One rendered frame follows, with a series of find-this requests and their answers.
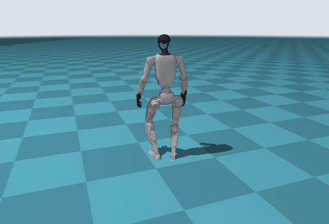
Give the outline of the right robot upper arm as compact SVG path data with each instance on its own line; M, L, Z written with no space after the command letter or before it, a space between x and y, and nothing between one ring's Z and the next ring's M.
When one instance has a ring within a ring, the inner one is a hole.
M181 81L187 79L187 74L186 74L186 68L185 68L185 64L184 64L184 59L183 57L176 55L176 62L178 63L178 68L180 71L180 75L179 75L179 79Z

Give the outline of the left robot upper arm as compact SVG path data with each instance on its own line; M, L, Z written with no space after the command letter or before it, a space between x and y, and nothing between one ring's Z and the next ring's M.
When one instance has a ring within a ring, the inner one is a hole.
M156 56L152 56L152 57L148 57L145 61L145 66L144 66L144 70L143 70L143 77L142 77L142 82L147 83L149 81L149 73L151 71L151 65L153 65L155 63L155 58Z

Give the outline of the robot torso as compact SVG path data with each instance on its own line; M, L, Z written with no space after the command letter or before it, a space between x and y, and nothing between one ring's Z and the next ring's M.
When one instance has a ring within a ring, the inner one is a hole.
M176 78L176 56L156 54L154 69L155 78L161 86L159 96L161 98L161 105L168 105L174 103L174 94L168 85L172 85Z

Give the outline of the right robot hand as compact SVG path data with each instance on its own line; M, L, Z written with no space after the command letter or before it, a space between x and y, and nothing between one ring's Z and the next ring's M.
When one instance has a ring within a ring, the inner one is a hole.
M183 99L183 105L182 106L184 106L184 104L186 102L186 94L187 94L187 91L185 91L184 94L181 93L181 95L180 95L182 97L182 99Z

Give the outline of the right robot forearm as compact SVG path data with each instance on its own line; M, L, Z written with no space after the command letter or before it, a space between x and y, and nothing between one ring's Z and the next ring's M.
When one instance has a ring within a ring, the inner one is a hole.
M181 93L184 94L187 91L188 78L181 81Z

